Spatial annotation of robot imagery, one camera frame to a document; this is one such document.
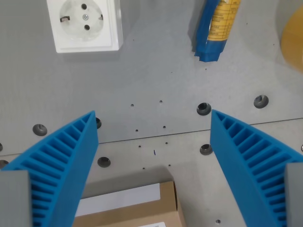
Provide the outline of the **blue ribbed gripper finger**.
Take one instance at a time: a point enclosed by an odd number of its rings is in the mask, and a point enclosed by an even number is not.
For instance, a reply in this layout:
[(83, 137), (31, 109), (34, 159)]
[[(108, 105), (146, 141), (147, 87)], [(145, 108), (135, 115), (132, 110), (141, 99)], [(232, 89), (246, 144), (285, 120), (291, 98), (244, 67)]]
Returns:
[(73, 225), (97, 149), (96, 115), (91, 111), (42, 139), (2, 169), (28, 172), (32, 226)]
[(246, 226), (285, 227), (285, 167), (301, 163), (303, 156), (217, 110), (212, 110), (210, 144)]

